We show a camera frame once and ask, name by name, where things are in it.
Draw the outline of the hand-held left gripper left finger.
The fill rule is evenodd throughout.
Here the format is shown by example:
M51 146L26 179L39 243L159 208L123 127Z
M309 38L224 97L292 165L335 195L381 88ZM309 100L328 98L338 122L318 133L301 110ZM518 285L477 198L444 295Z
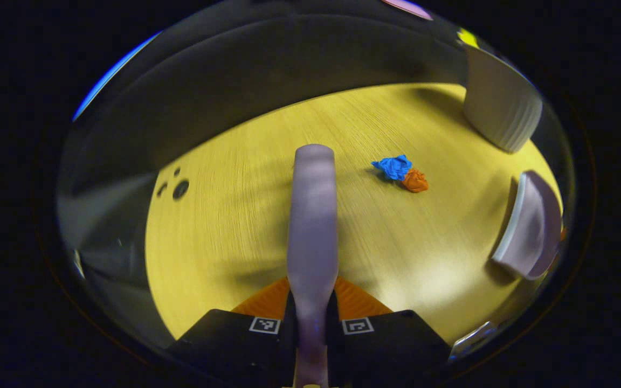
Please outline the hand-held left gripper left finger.
M168 353L226 386L292 386L295 337L295 302L281 278L232 311L211 309Z

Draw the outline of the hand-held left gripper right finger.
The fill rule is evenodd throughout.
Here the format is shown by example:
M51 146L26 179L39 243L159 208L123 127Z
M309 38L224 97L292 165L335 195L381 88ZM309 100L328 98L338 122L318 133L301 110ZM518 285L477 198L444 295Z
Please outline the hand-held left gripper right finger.
M343 277L326 314L330 386L411 386L450 357L451 346L416 312L392 311Z

